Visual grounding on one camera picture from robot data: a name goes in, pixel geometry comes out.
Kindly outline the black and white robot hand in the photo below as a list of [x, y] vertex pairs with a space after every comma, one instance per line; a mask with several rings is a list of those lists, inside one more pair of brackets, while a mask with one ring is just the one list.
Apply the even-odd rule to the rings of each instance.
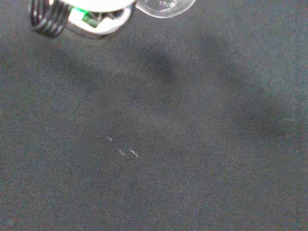
[[47, 38], [65, 29], [90, 39], [102, 39], [120, 29], [133, 15], [135, 0], [31, 0], [31, 29]]

